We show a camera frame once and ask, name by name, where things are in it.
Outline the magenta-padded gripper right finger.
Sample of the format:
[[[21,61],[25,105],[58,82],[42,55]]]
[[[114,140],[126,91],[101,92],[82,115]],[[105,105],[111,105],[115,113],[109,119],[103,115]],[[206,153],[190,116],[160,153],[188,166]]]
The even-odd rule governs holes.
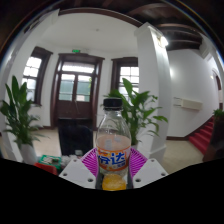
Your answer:
[[[131,149],[128,171],[129,189],[141,188],[167,175],[168,173],[156,159],[147,159],[138,150]]]

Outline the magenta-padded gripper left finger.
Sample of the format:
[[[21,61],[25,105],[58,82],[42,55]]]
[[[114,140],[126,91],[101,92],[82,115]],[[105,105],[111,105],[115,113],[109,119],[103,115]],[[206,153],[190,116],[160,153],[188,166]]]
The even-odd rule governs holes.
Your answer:
[[[99,172],[97,149],[88,151],[81,159],[72,159],[60,177],[78,186],[95,189]]]

